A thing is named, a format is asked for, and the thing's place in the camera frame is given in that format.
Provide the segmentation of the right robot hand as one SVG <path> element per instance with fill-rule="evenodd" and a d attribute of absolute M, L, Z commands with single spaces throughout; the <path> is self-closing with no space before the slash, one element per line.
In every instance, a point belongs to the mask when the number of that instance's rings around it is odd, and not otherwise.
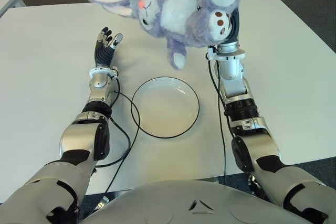
<path fill-rule="evenodd" d="M 238 40 L 239 34 L 239 9 L 238 7 L 234 9 L 234 11 L 230 15 L 230 24 L 231 24 L 231 32 L 222 42 L 222 44 L 228 44 L 232 42 L 236 42 Z"/>

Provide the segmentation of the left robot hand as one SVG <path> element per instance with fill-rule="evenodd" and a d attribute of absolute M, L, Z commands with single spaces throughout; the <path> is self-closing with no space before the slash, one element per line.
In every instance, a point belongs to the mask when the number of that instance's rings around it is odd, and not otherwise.
<path fill-rule="evenodd" d="M 112 37 L 112 31 L 108 27 L 104 27 L 98 34 L 94 51 L 94 60 L 96 67 L 110 67 L 114 56 L 115 49 L 122 41 L 121 33 Z"/>

